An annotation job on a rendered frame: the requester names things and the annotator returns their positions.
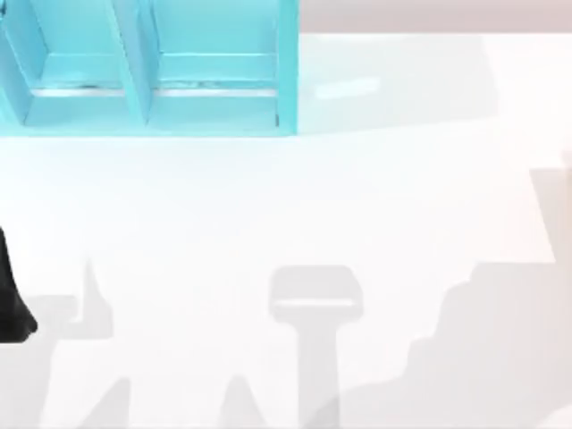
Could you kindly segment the light blue rack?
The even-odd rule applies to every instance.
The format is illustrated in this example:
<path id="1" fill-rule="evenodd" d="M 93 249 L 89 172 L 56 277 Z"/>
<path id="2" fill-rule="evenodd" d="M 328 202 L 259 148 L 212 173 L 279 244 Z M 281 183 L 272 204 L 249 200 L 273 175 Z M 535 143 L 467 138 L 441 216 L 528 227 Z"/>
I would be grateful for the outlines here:
<path id="1" fill-rule="evenodd" d="M 299 0 L 0 0 L 0 136 L 298 130 Z"/>

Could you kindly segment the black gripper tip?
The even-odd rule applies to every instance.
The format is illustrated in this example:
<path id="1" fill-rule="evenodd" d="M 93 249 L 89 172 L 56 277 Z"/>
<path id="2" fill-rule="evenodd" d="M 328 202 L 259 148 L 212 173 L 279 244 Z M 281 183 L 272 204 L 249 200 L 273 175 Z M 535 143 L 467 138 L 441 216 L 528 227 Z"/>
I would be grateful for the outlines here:
<path id="1" fill-rule="evenodd" d="M 4 230 L 0 227 L 0 344 L 23 343 L 38 322 L 16 286 Z"/>

